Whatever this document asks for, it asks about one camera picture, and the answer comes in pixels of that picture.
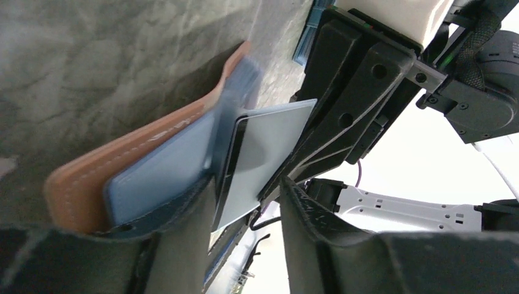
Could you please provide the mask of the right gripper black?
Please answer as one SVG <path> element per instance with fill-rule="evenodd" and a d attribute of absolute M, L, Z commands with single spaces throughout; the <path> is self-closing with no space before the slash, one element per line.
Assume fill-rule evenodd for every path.
<path fill-rule="evenodd" d="M 261 191 L 275 199 L 287 176 L 299 184 L 338 167 L 398 88 L 434 91 L 446 76 L 419 55 L 451 1 L 337 1 L 321 16 L 297 100 L 316 99 L 301 139 Z"/>

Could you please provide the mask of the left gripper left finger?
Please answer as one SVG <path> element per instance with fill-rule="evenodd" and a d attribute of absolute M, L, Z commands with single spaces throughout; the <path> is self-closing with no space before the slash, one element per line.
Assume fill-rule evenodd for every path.
<path fill-rule="evenodd" d="M 180 197 L 99 235 L 1 225 L 2 293 L 201 293 L 215 210 L 204 176 Z"/>

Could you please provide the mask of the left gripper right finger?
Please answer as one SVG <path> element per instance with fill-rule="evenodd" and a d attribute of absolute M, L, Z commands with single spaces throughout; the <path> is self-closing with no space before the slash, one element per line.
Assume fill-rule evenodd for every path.
<path fill-rule="evenodd" d="M 517 233 L 369 233 L 289 178 L 280 210 L 291 293 L 518 292 Z"/>

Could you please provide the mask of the grey credit card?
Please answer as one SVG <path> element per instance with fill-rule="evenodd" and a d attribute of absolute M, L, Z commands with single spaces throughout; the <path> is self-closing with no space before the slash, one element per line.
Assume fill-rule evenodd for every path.
<path fill-rule="evenodd" d="M 309 99 L 223 112 L 212 159 L 217 197 L 213 231 L 259 206 L 260 192 L 295 148 L 316 103 Z"/>

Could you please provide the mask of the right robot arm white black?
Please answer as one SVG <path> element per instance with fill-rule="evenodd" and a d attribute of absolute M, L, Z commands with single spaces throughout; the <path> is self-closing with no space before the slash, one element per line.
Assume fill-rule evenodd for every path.
<path fill-rule="evenodd" d="M 517 1 L 348 2 L 326 7 L 297 100 L 316 108 L 288 159 L 263 187 L 276 200 L 284 176 L 342 216 L 437 232 L 516 231 L 518 202 L 446 205 L 373 194 L 317 179 L 356 164 L 421 89 L 419 108 L 444 115 L 466 144 L 494 145 L 518 132 L 518 36 L 501 29 Z"/>

